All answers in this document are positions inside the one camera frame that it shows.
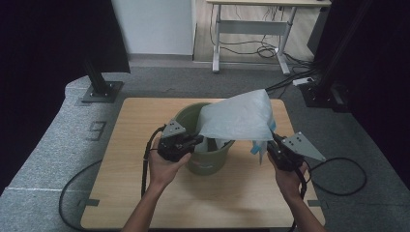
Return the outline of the person's left hand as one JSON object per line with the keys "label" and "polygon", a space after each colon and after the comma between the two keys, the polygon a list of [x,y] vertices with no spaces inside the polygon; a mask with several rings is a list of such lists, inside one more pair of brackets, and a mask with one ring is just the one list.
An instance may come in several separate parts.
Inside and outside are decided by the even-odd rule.
{"label": "person's left hand", "polygon": [[191,153],[187,153],[177,162],[165,160],[158,153],[159,143],[160,139],[157,137],[149,152],[149,191],[164,191],[164,189],[174,180],[179,169],[183,167],[191,157]]}

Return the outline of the person's right hand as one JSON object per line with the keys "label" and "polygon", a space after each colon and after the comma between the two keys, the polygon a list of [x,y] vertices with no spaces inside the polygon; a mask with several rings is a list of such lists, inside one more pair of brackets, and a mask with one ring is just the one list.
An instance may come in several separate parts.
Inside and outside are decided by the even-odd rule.
{"label": "person's right hand", "polygon": [[283,171],[279,170],[275,161],[269,157],[269,161],[273,165],[275,169],[275,178],[279,187],[279,190],[285,199],[285,201],[290,200],[301,200],[299,186],[301,184],[301,180],[297,175],[296,171]]}

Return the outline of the white metal frame desk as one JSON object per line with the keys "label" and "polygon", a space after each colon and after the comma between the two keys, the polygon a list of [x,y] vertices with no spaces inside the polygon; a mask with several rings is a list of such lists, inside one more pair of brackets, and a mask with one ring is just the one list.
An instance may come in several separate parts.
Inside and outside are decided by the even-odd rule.
{"label": "white metal frame desk", "polygon": [[[296,12],[299,8],[329,8],[330,0],[206,0],[207,3],[217,7],[215,35],[216,41],[213,49],[212,71],[220,71],[220,34],[243,34],[243,35],[274,35],[279,36],[280,42],[275,49],[276,57],[282,73],[290,75],[286,64],[284,49],[290,35]],[[289,7],[290,16],[286,21],[246,21],[225,20],[221,18],[221,9],[227,5],[240,6],[265,6],[265,7]]]}

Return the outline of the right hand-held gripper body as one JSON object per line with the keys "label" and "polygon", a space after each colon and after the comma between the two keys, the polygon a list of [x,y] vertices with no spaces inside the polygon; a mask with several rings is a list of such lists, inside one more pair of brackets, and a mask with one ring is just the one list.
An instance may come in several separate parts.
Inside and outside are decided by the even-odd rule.
{"label": "right hand-held gripper body", "polygon": [[302,132],[297,132],[277,144],[270,140],[275,146],[275,153],[269,156],[275,161],[279,170],[293,171],[302,166],[305,158],[325,161],[322,153],[305,137]]}

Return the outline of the green plastic bucket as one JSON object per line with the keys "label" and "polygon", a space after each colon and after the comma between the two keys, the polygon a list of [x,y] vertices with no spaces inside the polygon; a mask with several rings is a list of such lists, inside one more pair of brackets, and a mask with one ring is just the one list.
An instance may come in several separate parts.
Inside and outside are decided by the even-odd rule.
{"label": "green plastic bucket", "polygon": [[[174,119],[181,124],[188,133],[198,132],[198,119],[201,108],[208,105],[207,102],[190,104],[180,110]],[[233,140],[219,143],[213,138],[205,138],[195,147],[191,158],[187,163],[188,170],[196,175],[207,176],[217,173],[225,164],[228,151],[234,144]]]}

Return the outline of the white power strip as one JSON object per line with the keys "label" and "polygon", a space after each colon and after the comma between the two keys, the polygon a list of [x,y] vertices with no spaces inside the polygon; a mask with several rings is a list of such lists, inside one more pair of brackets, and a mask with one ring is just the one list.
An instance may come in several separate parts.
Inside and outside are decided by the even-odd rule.
{"label": "white power strip", "polygon": [[303,77],[303,78],[293,80],[292,84],[294,86],[299,86],[299,85],[308,84],[311,82],[314,82],[314,79],[312,77]]}

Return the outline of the grey tape floor marking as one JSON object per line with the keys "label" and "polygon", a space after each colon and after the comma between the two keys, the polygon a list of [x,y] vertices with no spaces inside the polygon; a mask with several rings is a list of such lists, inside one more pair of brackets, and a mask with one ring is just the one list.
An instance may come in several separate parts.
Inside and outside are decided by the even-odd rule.
{"label": "grey tape floor marking", "polygon": [[87,131],[87,141],[99,141],[103,135],[106,121],[93,121]]}

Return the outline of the black metal stand square base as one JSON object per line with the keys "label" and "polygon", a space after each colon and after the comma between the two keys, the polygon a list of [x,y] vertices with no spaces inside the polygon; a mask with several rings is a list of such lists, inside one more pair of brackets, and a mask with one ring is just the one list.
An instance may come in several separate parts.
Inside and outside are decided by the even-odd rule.
{"label": "black metal stand square base", "polygon": [[89,57],[85,57],[83,59],[82,65],[91,84],[81,101],[84,103],[114,103],[124,85],[124,82],[105,80],[101,70]]}

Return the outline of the dark curtain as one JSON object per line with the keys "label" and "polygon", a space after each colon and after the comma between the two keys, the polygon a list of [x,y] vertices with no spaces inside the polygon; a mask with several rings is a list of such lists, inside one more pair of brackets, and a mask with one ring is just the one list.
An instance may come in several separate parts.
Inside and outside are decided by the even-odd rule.
{"label": "dark curtain", "polygon": [[130,70],[113,0],[0,0],[0,194],[86,61],[102,73]]}
{"label": "dark curtain", "polygon": [[[355,1],[332,0],[318,60],[337,43],[357,7]],[[348,108],[410,188],[410,0],[373,0],[336,83],[347,89]]]}

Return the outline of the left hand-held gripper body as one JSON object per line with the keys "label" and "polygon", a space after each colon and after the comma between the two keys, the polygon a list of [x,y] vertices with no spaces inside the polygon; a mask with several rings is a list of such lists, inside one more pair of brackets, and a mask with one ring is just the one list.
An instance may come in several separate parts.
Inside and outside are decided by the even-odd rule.
{"label": "left hand-held gripper body", "polygon": [[182,147],[184,144],[190,144],[191,138],[192,135],[187,133],[182,125],[171,120],[162,132],[158,153],[165,160],[177,162],[185,155]]}

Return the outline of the white plastic bag blue strip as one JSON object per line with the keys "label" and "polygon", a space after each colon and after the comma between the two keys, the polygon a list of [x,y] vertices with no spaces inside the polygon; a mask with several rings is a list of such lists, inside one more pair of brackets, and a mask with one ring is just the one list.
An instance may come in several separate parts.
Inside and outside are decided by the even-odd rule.
{"label": "white plastic bag blue strip", "polygon": [[213,138],[217,147],[230,140],[251,141],[250,152],[262,162],[277,128],[271,100],[264,89],[210,103],[199,112],[196,130]]}

